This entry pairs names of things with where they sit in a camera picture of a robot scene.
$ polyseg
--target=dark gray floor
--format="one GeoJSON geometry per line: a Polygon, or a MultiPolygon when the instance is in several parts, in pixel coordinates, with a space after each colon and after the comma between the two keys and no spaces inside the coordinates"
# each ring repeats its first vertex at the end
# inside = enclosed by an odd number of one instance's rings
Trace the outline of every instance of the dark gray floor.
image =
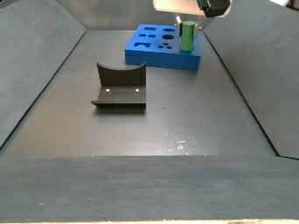
{"type": "Polygon", "coordinates": [[[124,68],[131,31],[88,31],[1,150],[8,157],[272,157],[220,60],[202,40],[199,72],[147,68],[147,108],[103,110],[97,62],[124,68]]]}
{"type": "Polygon", "coordinates": [[[299,219],[280,157],[0,158],[0,221],[299,219]]]}

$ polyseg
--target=black bracket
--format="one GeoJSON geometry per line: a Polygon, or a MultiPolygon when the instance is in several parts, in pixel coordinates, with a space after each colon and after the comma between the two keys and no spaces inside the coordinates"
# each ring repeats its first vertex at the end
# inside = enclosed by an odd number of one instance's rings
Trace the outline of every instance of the black bracket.
{"type": "Polygon", "coordinates": [[[99,106],[146,105],[146,63],[134,69],[113,69],[97,64],[100,91],[99,106]]]}
{"type": "Polygon", "coordinates": [[[230,0],[198,0],[198,4],[206,17],[215,18],[226,13],[230,7],[230,0]]]}

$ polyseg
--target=foam block hole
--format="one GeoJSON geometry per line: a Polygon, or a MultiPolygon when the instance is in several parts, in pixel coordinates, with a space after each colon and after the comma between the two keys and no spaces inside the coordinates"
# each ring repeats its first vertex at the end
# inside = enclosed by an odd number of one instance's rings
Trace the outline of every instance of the foam block hole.
{"type": "Polygon", "coordinates": [[[144,28],[147,31],[155,31],[155,28],[154,27],[146,27],[144,28]]]}
{"type": "Polygon", "coordinates": [[[163,39],[174,39],[174,35],[163,35],[163,39]]]}
{"type": "Polygon", "coordinates": [[[142,43],[142,42],[136,42],[135,43],[135,46],[146,46],[146,47],[150,47],[150,43],[142,43]]]}
{"type": "Polygon", "coordinates": [[[166,32],[175,32],[175,29],[163,29],[166,32]]]}

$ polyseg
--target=shape sorter block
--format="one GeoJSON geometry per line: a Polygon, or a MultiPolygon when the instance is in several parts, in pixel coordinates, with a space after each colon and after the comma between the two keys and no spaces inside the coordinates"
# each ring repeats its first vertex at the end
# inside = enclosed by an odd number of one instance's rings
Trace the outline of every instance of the shape sorter block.
{"type": "Polygon", "coordinates": [[[125,46],[125,63],[196,71],[202,59],[202,33],[194,41],[192,51],[182,50],[180,43],[175,26],[140,24],[125,46]]]}

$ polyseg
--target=rectangular hole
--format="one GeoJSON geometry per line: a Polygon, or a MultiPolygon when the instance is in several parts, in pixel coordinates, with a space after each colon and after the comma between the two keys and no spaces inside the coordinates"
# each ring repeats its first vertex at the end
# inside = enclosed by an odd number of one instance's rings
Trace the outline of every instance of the rectangular hole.
{"type": "Polygon", "coordinates": [[[155,31],[155,28],[154,27],[146,27],[144,28],[147,31],[155,31]]]}
{"type": "Polygon", "coordinates": [[[135,42],[135,46],[146,46],[150,47],[150,43],[135,42]]]}

